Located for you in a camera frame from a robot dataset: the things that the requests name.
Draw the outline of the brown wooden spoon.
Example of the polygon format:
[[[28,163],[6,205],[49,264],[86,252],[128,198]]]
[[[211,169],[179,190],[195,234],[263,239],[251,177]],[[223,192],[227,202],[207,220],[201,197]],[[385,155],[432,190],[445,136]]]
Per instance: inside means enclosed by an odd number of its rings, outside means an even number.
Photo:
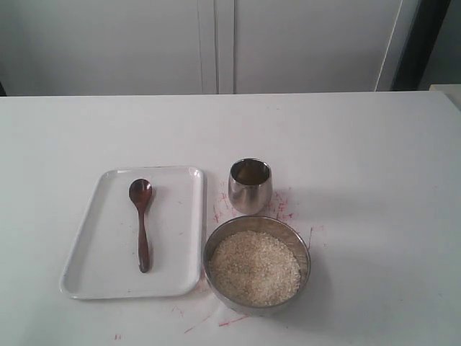
[[[129,188],[129,197],[138,212],[138,260],[139,269],[146,273],[150,268],[150,255],[145,227],[145,214],[153,194],[153,188],[146,179],[137,179]]]

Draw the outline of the small steel cup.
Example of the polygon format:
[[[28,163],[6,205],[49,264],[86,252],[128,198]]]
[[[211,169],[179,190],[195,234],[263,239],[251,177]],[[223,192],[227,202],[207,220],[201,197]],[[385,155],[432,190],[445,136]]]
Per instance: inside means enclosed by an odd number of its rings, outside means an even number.
[[[235,162],[228,176],[228,199],[244,215],[261,212],[272,198],[272,171],[259,159],[245,158]]]

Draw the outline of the steel bowl of rice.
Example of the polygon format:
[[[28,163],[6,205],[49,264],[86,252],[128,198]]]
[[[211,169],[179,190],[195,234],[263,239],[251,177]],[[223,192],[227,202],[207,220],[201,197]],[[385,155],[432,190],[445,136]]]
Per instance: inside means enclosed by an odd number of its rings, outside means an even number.
[[[228,308],[266,316],[301,295],[311,260],[302,237],[286,223],[268,216],[241,216],[212,232],[202,264],[211,291]]]

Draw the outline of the white rectangular tray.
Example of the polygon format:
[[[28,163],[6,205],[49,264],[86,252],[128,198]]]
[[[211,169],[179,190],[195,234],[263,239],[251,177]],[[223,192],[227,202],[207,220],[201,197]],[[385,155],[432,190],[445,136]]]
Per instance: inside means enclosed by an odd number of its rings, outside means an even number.
[[[146,211],[151,266],[138,267],[138,212],[129,198],[136,179],[153,195]],[[173,297],[201,275],[206,177],[196,167],[115,169],[97,183],[61,278],[70,298]]]

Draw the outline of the white cabinet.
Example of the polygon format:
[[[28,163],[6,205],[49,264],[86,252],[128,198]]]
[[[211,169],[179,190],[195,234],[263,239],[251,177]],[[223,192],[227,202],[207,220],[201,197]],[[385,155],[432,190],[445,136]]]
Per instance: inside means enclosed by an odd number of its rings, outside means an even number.
[[[3,1],[7,94],[390,89],[417,1]]]

